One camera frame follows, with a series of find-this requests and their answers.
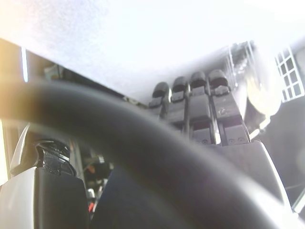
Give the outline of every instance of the white window grid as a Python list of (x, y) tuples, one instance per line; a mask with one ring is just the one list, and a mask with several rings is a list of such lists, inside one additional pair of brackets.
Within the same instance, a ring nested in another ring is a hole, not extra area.
[(284, 82), (282, 102), (285, 103), (304, 96), (304, 86), (290, 47), (279, 52), (275, 59)]

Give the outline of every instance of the blurry black hose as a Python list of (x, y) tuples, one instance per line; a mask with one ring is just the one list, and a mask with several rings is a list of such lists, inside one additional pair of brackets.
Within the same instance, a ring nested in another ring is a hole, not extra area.
[(55, 128), (104, 150), (192, 228), (293, 228), (283, 206), (222, 158), (105, 94), (64, 83), (0, 82), (0, 118)]

